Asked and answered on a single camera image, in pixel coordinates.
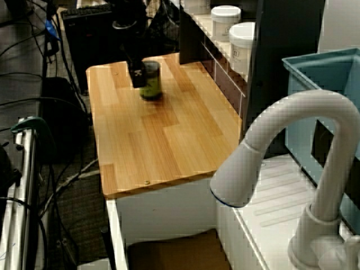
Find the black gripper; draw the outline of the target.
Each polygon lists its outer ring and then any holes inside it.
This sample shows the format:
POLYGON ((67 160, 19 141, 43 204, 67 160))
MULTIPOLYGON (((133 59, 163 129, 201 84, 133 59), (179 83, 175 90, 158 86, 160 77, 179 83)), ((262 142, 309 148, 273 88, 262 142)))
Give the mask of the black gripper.
POLYGON ((142 62, 142 42, 146 26, 140 19, 129 21, 115 20, 112 23, 117 37, 120 40, 120 50, 124 52, 128 60, 130 78, 134 88, 141 88, 146 85, 146 69, 142 62))

